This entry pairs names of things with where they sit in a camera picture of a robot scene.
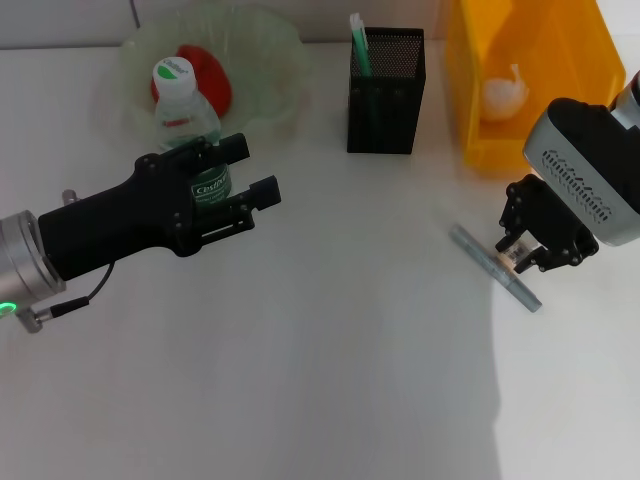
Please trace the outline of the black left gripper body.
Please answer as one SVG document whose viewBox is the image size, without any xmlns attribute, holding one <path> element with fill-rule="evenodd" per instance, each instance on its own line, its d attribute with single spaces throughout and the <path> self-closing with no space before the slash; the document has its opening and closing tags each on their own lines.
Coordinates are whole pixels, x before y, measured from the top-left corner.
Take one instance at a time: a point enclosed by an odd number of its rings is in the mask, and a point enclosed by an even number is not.
<svg viewBox="0 0 640 480">
<path fill-rule="evenodd" d="M 74 279 L 150 248 L 179 257 L 200 250 L 191 230 L 193 169 L 178 158 L 149 155 L 125 182 L 38 218 L 46 257 Z"/>
</svg>

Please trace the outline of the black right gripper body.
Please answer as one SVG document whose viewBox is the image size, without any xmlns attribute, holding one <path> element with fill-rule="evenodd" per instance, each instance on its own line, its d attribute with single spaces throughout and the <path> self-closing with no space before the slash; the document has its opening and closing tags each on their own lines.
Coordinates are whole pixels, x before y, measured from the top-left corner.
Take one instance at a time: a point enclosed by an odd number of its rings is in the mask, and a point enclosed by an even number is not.
<svg viewBox="0 0 640 480">
<path fill-rule="evenodd" d="M 553 250 L 574 249 L 583 260 L 599 251 L 592 232 L 547 183 L 533 174 L 521 180 L 531 181 L 531 203 L 525 232 L 531 234 L 540 246 Z"/>
</svg>

